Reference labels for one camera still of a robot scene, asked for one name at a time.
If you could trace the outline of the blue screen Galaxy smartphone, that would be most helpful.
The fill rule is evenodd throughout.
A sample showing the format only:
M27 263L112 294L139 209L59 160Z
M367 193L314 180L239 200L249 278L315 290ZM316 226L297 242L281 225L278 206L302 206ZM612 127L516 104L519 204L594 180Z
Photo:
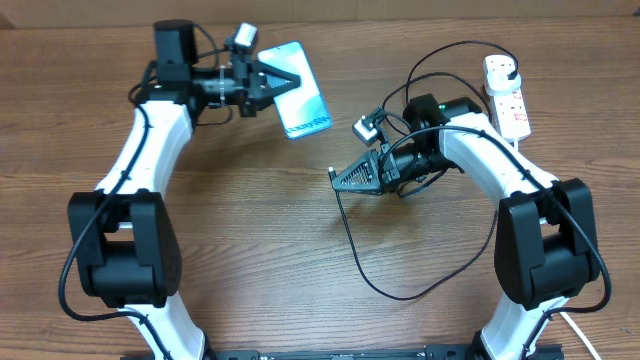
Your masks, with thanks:
M300 77L298 87L274 98L285 135L289 139L299 139L332 126L330 112L299 41L262 50L257 57L267 65Z

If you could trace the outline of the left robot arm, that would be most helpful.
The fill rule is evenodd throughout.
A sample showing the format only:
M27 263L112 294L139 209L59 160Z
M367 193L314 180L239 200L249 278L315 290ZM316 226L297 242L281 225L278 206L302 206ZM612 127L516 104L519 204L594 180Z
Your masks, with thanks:
M165 205L178 157L205 108L253 117L301 84L299 76L254 58L257 28L242 23L223 44L228 65L199 66L199 26L172 19L153 26L156 57L128 92L134 122L120 155L90 192L69 200L72 248L62 274L126 318L154 359L211 359L206 333L179 294L180 247Z

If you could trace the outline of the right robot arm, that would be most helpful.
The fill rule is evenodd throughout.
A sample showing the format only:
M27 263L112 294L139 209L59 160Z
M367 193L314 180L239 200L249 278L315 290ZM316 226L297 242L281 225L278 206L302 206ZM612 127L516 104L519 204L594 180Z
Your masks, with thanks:
M365 152L331 171L336 194L399 193L428 174L467 174L494 206L494 269L503 294L491 320L468 345L428 345L425 359L561 359L558 345L536 344L546 325L597 279L611 284L597 247L592 195L579 179L561 181L527 160L467 97L440 103L413 98L402 118L406 136L390 142L377 109L353 127Z

